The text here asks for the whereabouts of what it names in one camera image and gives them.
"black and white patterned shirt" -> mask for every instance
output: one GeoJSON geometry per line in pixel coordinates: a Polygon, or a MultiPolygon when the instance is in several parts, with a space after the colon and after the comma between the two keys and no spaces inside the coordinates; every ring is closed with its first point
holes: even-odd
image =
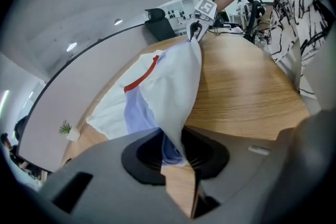
{"type": "Polygon", "coordinates": [[[315,98],[303,71],[321,48],[329,25],[318,0],[274,0],[268,49],[274,62],[279,62],[299,42],[301,50],[301,94],[315,98]]]}

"red stripe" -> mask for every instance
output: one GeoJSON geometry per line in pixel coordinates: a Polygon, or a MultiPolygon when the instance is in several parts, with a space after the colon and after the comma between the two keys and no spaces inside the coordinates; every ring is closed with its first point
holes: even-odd
{"type": "Polygon", "coordinates": [[[141,82],[143,82],[149,75],[150,73],[152,73],[152,71],[154,70],[154,67],[156,65],[156,62],[159,58],[159,55],[156,55],[154,58],[153,58],[153,62],[151,64],[151,66],[149,67],[149,69],[147,70],[147,72],[142,75],[140,78],[138,78],[137,80],[135,80],[134,82],[132,82],[131,84],[127,85],[126,87],[124,87],[124,93],[128,92],[128,91],[131,91],[133,90],[134,88],[136,88],[137,86],[139,86],[139,84],[141,82]]]}

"small green plant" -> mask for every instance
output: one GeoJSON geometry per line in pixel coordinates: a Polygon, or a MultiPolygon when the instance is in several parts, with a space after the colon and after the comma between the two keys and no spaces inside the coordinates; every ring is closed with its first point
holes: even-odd
{"type": "Polygon", "coordinates": [[[60,134],[68,135],[70,133],[72,126],[67,122],[67,120],[63,121],[62,126],[59,128],[60,134]]]}

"potted plant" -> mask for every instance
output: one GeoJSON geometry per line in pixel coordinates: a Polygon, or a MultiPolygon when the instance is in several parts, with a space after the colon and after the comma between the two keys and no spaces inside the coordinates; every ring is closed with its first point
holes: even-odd
{"type": "Polygon", "coordinates": [[[71,141],[77,141],[80,136],[77,128],[72,127],[67,120],[63,121],[62,126],[59,128],[59,133],[66,135],[67,139],[71,141]]]}

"curved wooden desk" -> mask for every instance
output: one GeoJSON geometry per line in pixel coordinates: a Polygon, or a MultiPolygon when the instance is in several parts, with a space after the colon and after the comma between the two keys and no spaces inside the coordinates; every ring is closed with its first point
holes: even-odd
{"type": "MultiPolygon", "coordinates": [[[[164,50],[186,39],[159,42],[140,54],[164,50]]],[[[206,34],[201,42],[203,66],[193,110],[186,125],[230,135],[275,140],[280,130],[296,126],[309,114],[281,69],[241,36],[206,34]]],[[[137,60],[134,57],[102,89],[78,124],[81,137],[69,145],[64,161],[107,138],[85,122],[115,81],[137,60]]],[[[190,167],[168,167],[167,191],[190,215],[194,176],[190,167]]]]}

